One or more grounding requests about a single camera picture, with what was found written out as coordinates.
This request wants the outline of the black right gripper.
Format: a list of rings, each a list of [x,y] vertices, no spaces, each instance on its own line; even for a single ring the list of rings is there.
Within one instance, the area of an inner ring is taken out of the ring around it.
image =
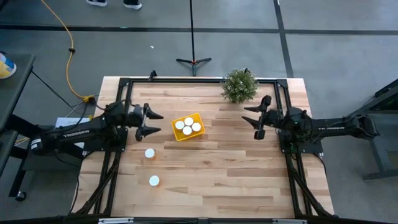
[[[247,121],[254,129],[257,130],[254,134],[254,139],[256,140],[264,139],[265,136],[264,125],[275,126],[282,119],[282,115],[277,110],[268,110],[268,107],[271,104],[271,100],[272,97],[266,95],[265,97],[262,98],[259,106],[244,107],[245,110],[261,114],[259,120],[243,116],[243,119]]]

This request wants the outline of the black front crossbar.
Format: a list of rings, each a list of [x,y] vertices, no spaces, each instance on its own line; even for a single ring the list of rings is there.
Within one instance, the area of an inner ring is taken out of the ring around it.
[[[55,217],[27,218],[20,220],[3,220],[0,224],[98,224],[101,218],[111,217],[104,214],[91,215],[65,215]],[[134,223],[130,224],[272,224],[275,218],[166,218],[166,217],[133,217]],[[354,220],[337,217],[319,217],[301,215],[298,218],[306,220],[308,224],[398,224],[388,222],[375,222],[369,220]]]

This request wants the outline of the black stand leg with caster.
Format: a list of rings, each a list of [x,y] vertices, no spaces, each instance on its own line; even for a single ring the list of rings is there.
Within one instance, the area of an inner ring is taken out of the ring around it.
[[[22,134],[23,136],[28,138],[33,137],[35,134],[39,134],[41,131],[49,131],[54,127],[55,126],[32,124],[13,114],[10,116],[6,123],[6,129],[16,131],[19,134]],[[27,159],[27,155],[28,150],[20,148],[18,146],[13,146],[7,154],[7,158],[11,156],[21,160],[21,163],[17,170],[17,174],[12,183],[12,187],[9,191],[9,196],[14,197],[15,200],[18,202],[25,200],[27,197],[27,194],[21,190],[21,184],[24,180],[24,176],[26,173],[24,165]]]

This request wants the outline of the black aluminium table frame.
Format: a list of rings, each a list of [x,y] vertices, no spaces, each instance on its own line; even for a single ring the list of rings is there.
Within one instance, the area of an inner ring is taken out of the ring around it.
[[[161,130],[142,141],[129,132],[121,155],[111,214],[114,217],[292,218],[285,157],[272,128],[254,139],[243,116],[257,118],[248,104],[221,96],[219,82],[175,78],[134,83],[132,102],[148,103],[164,118],[148,121]],[[198,113],[205,133],[177,141],[171,122]],[[147,159],[146,149],[156,151]],[[153,187],[149,178],[158,175]]]

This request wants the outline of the silver metal bracket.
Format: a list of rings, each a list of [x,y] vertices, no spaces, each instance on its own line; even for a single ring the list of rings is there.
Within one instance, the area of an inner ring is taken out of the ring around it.
[[[306,220],[275,218],[272,224],[308,224]]]
[[[98,224],[130,224],[130,223],[134,223],[133,217],[101,218],[98,220]]]

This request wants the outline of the dark grey metal stand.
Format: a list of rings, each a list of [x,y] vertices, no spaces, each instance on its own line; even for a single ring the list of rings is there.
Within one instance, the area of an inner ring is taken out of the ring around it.
[[[398,168],[395,169],[389,159],[390,152],[398,153],[398,79],[375,92],[351,114],[370,116],[379,132],[379,136],[369,142],[378,171],[363,175],[363,180],[398,177]]]

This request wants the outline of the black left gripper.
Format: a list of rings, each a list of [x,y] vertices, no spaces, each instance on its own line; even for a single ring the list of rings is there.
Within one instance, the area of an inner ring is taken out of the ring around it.
[[[143,106],[139,104],[131,104],[133,110],[128,113],[127,126],[136,127],[135,138],[136,141],[142,141],[142,139],[150,134],[159,132],[160,128],[146,126],[146,119],[163,119],[162,115],[159,115],[151,110],[148,103],[144,103]]]

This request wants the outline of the dark grey side table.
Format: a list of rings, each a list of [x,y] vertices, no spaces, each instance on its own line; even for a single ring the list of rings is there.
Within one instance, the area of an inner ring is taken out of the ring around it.
[[[7,78],[0,78],[0,176],[2,176],[14,143],[21,133],[18,124],[9,122],[14,108],[27,83],[32,70],[35,56],[32,54],[6,54],[0,55],[0,62],[13,62],[14,73]]]

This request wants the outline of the person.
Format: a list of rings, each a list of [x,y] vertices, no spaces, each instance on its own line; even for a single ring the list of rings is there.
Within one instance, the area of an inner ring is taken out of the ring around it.
[[[98,7],[106,7],[108,5],[108,0],[85,0],[88,4]],[[139,0],[123,0],[123,4],[126,8],[140,10],[142,8],[142,3]]]

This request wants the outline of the black tripod stand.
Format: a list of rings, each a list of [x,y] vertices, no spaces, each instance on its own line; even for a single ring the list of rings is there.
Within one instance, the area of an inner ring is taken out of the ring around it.
[[[182,58],[177,58],[176,61],[178,63],[187,63],[191,66],[192,76],[195,77],[197,75],[197,68],[200,63],[210,62],[212,61],[211,57],[203,58],[196,60],[195,58],[195,38],[194,38],[194,25],[193,25],[193,3],[192,0],[189,0],[190,5],[190,33],[191,33],[191,44],[192,44],[192,59],[185,60]]]

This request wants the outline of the yellow plastic basket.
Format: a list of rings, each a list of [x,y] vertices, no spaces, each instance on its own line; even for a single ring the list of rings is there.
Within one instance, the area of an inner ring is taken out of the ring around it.
[[[195,132],[195,131],[192,130],[191,135],[186,136],[186,135],[183,134],[182,129],[178,130],[178,129],[175,128],[175,123],[177,121],[183,121],[184,122],[184,119],[187,118],[187,117],[193,118],[193,123],[200,123],[201,124],[201,130],[199,132]],[[173,129],[173,132],[174,132],[175,139],[177,141],[185,141],[187,139],[191,139],[191,138],[197,137],[197,136],[202,135],[202,134],[205,133],[205,126],[204,126],[203,121],[201,120],[201,117],[200,117],[200,115],[198,113],[191,114],[191,115],[179,118],[179,119],[175,119],[175,120],[173,120],[171,122],[171,124],[172,124],[172,129]]]

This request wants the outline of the green potted plant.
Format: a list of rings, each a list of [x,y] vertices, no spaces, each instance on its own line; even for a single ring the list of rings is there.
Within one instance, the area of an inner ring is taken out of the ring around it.
[[[259,82],[248,68],[232,70],[223,77],[221,96],[235,104],[253,100]]]

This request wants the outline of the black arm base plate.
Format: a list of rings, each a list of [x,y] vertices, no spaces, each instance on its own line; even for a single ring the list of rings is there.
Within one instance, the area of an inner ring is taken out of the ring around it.
[[[280,131],[278,133],[280,150],[284,154],[321,154],[323,153],[322,144],[320,141],[310,142],[309,140],[302,141],[299,138],[291,135],[289,132]]]
[[[86,152],[123,152],[126,148],[128,129],[119,128],[110,137],[99,137],[85,142]]]

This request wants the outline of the blue yellow wipes tub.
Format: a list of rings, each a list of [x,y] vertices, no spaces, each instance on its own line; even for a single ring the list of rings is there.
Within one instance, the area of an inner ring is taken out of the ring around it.
[[[6,79],[13,76],[16,70],[16,64],[4,54],[0,53],[0,79]]]

